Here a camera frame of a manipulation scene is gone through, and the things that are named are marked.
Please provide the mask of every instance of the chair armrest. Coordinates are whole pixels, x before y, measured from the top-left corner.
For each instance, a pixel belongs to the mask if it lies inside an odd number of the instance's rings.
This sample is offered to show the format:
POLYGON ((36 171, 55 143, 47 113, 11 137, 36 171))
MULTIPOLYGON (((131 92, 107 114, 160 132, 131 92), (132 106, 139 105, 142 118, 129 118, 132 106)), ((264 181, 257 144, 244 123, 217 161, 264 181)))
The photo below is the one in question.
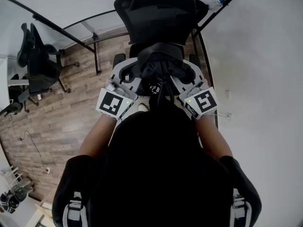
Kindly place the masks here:
POLYGON ((47 62, 48 62, 49 65, 50 65, 51 67, 53 67, 54 69, 59 70, 59 71, 62 71, 62 70, 63 70, 63 67, 61 66, 61 63, 58 64, 58 63, 56 63, 56 62, 51 61, 50 59, 47 59, 47 62))
POLYGON ((57 51, 56 48, 55 48, 53 45, 51 45, 51 44, 45 44, 44 46, 45 46, 45 48, 46 48, 46 50, 47 50, 47 52, 48 52, 49 55, 61 54, 61 53, 60 53, 59 51, 57 51))
POLYGON ((27 88, 26 90, 24 90, 23 93, 21 93, 19 96, 18 96, 18 101, 20 103, 24 102, 25 100, 27 100, 29 98, 29 88, 27 88))

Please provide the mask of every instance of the shoulder strap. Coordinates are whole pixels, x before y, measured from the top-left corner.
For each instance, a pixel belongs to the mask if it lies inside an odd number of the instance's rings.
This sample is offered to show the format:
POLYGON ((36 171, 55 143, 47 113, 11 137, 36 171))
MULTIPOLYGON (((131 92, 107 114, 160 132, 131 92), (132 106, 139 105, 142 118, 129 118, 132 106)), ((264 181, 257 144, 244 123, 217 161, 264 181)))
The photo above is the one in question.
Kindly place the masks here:
POLYGON ((250 227, 250 203, 239 194, 238 189, 233 189, 233 204, 231 206, 230 227, 250 227))
POLYGON ((86 208, 82 205, 80 192, 74 192, 74 197, 65 206, 63 212, 63 227, 88 227, 86 208))

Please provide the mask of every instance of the black cable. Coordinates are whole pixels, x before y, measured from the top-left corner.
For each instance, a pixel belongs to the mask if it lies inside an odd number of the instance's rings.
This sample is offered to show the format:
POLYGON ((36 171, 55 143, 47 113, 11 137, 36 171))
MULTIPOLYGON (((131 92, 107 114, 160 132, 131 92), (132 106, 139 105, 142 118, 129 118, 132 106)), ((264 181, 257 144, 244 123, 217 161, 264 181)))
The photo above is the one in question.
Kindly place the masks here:
POLYGON ((24 133, 23 133, 23 139, 22 139, 22 138, 18 138, 18 136, 17 136, 17 134, 16 134, 16 131, 15 131, 15 128, 14 128, 14 124, 13 124, 13 120, 12 120, 11 115, 10 115, 10 123, 11 123, 11 126, 12 126, 13 130, 14 130, 14 133, 15 133, 15 136, 16 136, 17 140, 23 141, 23 140, 25 139, 25 133, 26 133, 26 132, 28 133, 30 139, 32 140, 33 145, 35 146, 35 148, 36 148, 36 150, 38 151, 39 156, 40 156, 40 160, 41 160, 42 166, 39 166, 39 167, 44 167, 44 168, 47 170, 47 168, 44 166, 44 163, 43 163, 43 160, 42 160, 41 153, 40 153, 40 151, 38 150, 38 147, 36 146, 36 144, 34 143, 33 138, 32 138, 32 136, 31 136, 31 134, 29 133, 29 131, 28 131, 28 130, 25 130, 25 131, 24 131, 24 133))

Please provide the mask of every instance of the metal rod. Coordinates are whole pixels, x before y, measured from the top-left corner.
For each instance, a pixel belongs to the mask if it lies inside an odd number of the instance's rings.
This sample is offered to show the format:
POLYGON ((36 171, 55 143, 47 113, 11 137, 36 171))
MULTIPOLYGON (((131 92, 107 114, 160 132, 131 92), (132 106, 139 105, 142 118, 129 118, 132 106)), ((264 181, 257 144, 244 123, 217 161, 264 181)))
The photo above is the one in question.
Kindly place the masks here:
POLYGON ((207 26, 210 21, 212 21, 222 10, 223 8, 225 8, 232 0, 225 0, 222 4, 222 7, 215 13, 213 13, 196 31, 196 33, 194 34, 194 37, 196 37, 201 31, 202 29, 205 28, 205 26, 207 26))
POLYGON ((198 50, 197 50, 197 45, 196 45, 196 39, 194 38, 194 33, 193 33, 193 31, 191 31, 190 34, 191 34, 191 38, 192 38, 192 40, 193 40, 195 54, 198 55, 198 50))
POLYGON ((104 41, 104 40, 108 40, 108 39, 112 39, 112 38, 116 38, 116 37, 120 37, 120 36, 124 36, 124 35, 128 35, 128 34, 129 33, 126 32, 126 33, 121 33, 121 34, 117 34, 117 35, 111 35, 111 36, 108 36, 108 37, 104 37, 104 38, 101 38, 101 39, 94 40, 92 42, 86 43, 85 45, 95 44, 95 43, 100 42, 100 41, 104 41))
POLYGON ((86 27, 87 30, 89 30, 92 34, 94 34, 94 31, 92 31, 88 26, 86 26, 86 25, 83 23, 83 21, 80 22, 80 23, 82 23, 82 25, 83 25, 84 27, 86 27))
POLYGON ((31 97, 29 97, 28 100, 31 101, 33 104, 37 105, 37 103, 31 97))
POLYGON ((212 75, 212 71, 210 70, 210 64, 209 64, 209 59, 208 59, 208 55, 207 55, 207 52, 206 52, 205 44, 204 44, 201 33, 199 33, 198 36, 199 36, 199 40, 200 40, 200 43, 201 43, 201 46, 202 46, 202 51, 203 51, 205 62, 206 62, 206 67, 207 67, 208 74, 209 74, 210 84, 213 87, 214 86, 213 75, 212 75))
POLYGON ((67 90, 64 88, 64 86, 63 86, 63 84, 62 84, 62 82, 61 82, 60 78, 58 78, 58 82, 59 82, 59 84, 60 84, 61 88, 63 89, 63 91, 66 93, 66 92, 67 92, 67 90))
MULTIPOLYGON (((95 39, 97 38, 97 35, 95 33, 93 33, 93 40, 95 41, 95 39)), ((97 61, 97 46, 96 46, 96 42, 94 43, 94 51, 95 51, 95 67, 96 67, 96 75, 100 75, 101 71, 99 71, 98 69, 98 61, 97 61)))
MULTIPOLYGON (((204 58, 205 58, 205 62, 206 62, 206 67, 207 67, 207 70, 208 70, 208 74, 209 74, 210 85, 214 88, 213 75, 212 75, 212 71, 210 69, 210 64, 209 64, 209 59, 208 59, 208 55, 207 55, 207 52, 206 52, 205 44, 204 44, 204 41, 203 41, 201 33, 199 33, 198 36, 199 36, 200 44, 201 44, 202 51, 203 51, 203 54, 204 54, 204 58)), ((214 121, 215 121, 216 127, 219 128, 218 116, 217 115, 214 116, 214 121)))
POLYGON ((107 13, 112 13, 112 12, 115 12, 115 11, 116 11, 116 10, 110 10, 110 11, 107 11, 107 12, 104 12, 104 13, 99 13, 99 14, 93 15, 93 16, 91 16, 91 17, 87 17, 87 18, 82 19, 82 20, 80 20, 80 21, 78 21, 78 22, 76 22, 76 23, 73 23, 73 24, 71 24, 71 25, 68 25, 68 26, 65 27, 64 29, 67 29, 67 28, 69 28, 69 27, 72 27, 72 26, 74 26, 74 25, 76 25, 76 24, 78 24, 78 23, 82 23, 83 21, 89 20, 89 19, 91 19, 91 18, 98 17, 98 16, 100 16, 100 15, 104 15, 104 14, 107 14, 107 13))
POLYGON ((74 42, 82 45, 83 47, 85 47, 86 49, 88 49, 91 52, 94 52, 94 50, 92 48, 90 48, 89 46, 85 45, 82 41, 80 41, 79 39, 77 39, 76 37, 72 36, 71 34, 67 33, 66 31, 64 31, 62 28, 60 28, 59 26, 57 26, 56 24, 54 24, 53 22, 51 22, 50 20, 46 19, 45 17, 43 17, 42 15, 36 13, 35 11, 33 11, 32 9, 30 9, 29 7, 23 5, 22 3, 16 1, 16 0, 7 0, 10 1, 16 5, 18 5, 19 7, 25 9, 26 11, 30 12, 33 14, 33 18, 40 21, 41 23, 49 26, 50 28, 52 28, 53 30, 57 31, 58 33, 64 35, 65 37, 73 40, 74 42))
POLYGON ((22 86, 29 85, 28 80, 8 80, 8 86, 22 86))

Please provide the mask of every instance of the black mesh office chair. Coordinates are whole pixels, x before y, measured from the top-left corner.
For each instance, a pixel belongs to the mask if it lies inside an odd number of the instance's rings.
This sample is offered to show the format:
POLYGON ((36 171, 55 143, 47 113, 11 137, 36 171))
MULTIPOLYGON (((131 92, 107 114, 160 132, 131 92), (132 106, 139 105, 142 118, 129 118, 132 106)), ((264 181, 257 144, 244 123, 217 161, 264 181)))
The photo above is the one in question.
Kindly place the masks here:
POLYGON ((25 23, 21 28, 24 32, 24 37, 18 53, 17 63, 20 67, 27 65, 29 86, 18 97, 19 101, 24 102, 30 95, 38 95, 51 91, 50 87, 57 81, 64 92, 70 93, 71 90, 65 90, 59 78, 63 69, 60 51, 57 51, 50 44, 43 44, 34 24, 31 24, 31 31, 27 29, 25 23), (56 55, 57 62, 49 60, 49 55, 56 55))
POLYGON ((130 44, 185 45, 208 12, 208 5, 199 0, 116 0, 114 6, 125 23, 130 44))
MULTIPOLYGON (((18 80, 19 76, 16 74, 11 78, 12 80, 18 80)), ((0 111, 0 115, 6 113, 4 115, 7 116, 8 114, 17 114, 22 111, 23 104, 19 102, 18 97, 22 93, 22 88, 20 86, 10 86, 9 87, 9 99, 12 101, 10 105, 0 111)))

